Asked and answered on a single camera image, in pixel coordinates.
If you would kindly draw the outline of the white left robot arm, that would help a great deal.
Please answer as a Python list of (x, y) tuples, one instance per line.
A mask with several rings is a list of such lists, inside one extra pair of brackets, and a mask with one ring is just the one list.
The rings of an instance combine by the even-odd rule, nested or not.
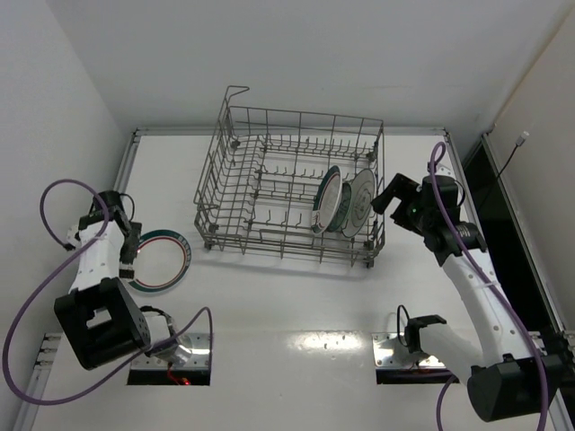
[(135, 277), (142, 224), (126, 215), (123, 193), (106, 190), (66, 234), (65, 248), (87, 250), (75, 280), (55, 300), (54, 312), (80, 365), (92, 370), (138, 350), (168, 361), (177, 346), (173, 318), (151, 306), (137, 306), (126, 284)]

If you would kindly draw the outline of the white plate teal rim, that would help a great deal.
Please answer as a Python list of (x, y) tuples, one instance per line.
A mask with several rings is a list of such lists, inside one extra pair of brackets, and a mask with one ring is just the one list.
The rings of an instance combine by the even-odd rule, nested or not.
[(191, 258), (190, 243), (181, 233), (169, 229), (144, 233), (128, 286), (142, 295), (167, 293), (186, 277)]
[(371, 170), (364, 169), (355, 176), (350, 186), (349, 214), (342, 228), (342, 234), (346, 238), (356, 236), (369, 217), (371, 202), (375, 197), (376, 176)]

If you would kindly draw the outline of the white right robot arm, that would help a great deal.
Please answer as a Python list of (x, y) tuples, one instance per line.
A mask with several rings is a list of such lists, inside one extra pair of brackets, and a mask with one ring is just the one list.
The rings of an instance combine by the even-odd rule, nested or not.
[(417, 359), (434, 356), (466, 389), (485, 422), (537, 413), (546, 417), (562, 380), (573, 368), (563, 348), (539, 349), (503, 296), (479, 228), (461, 220), (459, 188), (449, 176), (429, 175), (421, 183), (396, 174), (371, 202), (383, 214), (420, 235), (459, 293), (479, 347), (459, 336), (437, 314), (409, 317), (396, 328), (396, 354)]

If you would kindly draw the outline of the white plate green red rim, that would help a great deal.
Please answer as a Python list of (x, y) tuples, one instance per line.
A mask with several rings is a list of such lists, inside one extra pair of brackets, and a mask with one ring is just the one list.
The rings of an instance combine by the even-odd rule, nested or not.
[(341, 169), (333, 165), (324, 175), (316, 193), (311, 216), (311, 229), (316, 235), (327, 230), (341, 202)]

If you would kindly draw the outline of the blue floral green plate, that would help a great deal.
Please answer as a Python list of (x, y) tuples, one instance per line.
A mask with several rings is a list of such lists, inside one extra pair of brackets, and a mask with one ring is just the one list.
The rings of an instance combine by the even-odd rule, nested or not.
[(338, 232), (342, 228), (344, 222), (348, 217), (350, 201), (351, 201), (351, 185), (349, 182), (344, 181), (342, 183), (341, 188), (341, 201), (332, 221), (330, 222), (327, 228), (328, 232), (330, 233)]

